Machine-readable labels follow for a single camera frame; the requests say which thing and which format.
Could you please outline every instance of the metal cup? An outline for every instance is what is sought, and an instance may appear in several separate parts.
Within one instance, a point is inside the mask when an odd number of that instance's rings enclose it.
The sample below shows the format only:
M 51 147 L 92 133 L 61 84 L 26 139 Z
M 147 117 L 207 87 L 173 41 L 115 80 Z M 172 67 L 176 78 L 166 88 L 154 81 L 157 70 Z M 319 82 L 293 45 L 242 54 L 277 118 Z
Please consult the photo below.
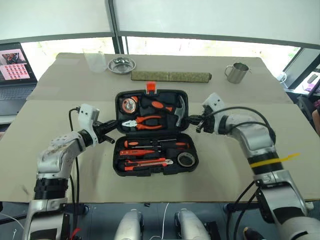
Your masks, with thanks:
M 232 68 L 229 74 L 227 74 L 227 69 Z M 226 79 L 233 84 L 238 84 L 244 78 L 246 73 L 249 71 L 249 67 L 241 62 L 236 62 L 233 65 L 226 66 L 224 74 Z

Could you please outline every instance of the laptop keyboard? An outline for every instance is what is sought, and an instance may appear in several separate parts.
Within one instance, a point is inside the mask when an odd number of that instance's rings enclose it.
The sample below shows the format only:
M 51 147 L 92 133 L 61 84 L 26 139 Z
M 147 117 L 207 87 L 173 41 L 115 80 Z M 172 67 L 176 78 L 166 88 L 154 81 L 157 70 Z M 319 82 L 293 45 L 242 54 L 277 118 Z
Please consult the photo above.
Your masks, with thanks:
M 26 99 L 35 87 L 0 88 L 0 100 Z

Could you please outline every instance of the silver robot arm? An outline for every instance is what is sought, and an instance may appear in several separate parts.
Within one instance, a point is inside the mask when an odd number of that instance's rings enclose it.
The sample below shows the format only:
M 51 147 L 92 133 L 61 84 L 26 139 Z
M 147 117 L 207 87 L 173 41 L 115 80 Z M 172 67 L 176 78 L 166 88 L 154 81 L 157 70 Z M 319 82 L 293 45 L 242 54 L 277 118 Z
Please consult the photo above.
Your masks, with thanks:
M 210 118 L 199 118 L 197 132 L 216 132 L 236 139 L 254 173 L 253 179 L 258 186 L 256 198 L 263 219 L 275 223 L 282 240 L 318 240 L 320 221 L 307 217 L 307 207 L 288 170 L 281 162 L 268 163 L 277 159 L 278 154 L 270 130 L 262 125 L 243 124 L 256 122 L 248 115 L 225 115 L 219 112 L 224 103 L 216 94 L 211 94 L 202 104 L 204 114 Z
M 88 146 L 115 141 L 105 134 L 117 127 L 114 120 L 98 121 L 99 109 L 88 104 L 78 108 L 83 130 L 52 140 L 38 157 L 34 198 L 29 203 L 22 240 L 67 240 L 70 236 L 66 191 L 74 159 Z

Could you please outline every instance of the rolled mat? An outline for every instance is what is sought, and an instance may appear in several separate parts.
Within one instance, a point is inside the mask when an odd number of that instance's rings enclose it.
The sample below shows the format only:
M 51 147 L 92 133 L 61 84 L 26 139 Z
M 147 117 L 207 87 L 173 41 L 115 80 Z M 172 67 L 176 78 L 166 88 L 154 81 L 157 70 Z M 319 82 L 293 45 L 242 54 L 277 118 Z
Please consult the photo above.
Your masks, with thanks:
M 160 81 L 208 83 L 212 75 L 209 72 L 175 72 L 175 71 L 132 71 L 133 81 Z

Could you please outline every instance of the stainless steel bowl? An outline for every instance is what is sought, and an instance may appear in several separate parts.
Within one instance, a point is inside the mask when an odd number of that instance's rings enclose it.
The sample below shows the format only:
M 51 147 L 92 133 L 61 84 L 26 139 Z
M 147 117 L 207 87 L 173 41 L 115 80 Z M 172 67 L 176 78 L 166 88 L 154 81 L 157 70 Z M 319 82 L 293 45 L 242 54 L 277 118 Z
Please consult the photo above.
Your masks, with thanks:
M 136 63 L 129 57 L 116 57 L 108 63 L 108 68 L 115 74 L 128 74 L 135 69 Z

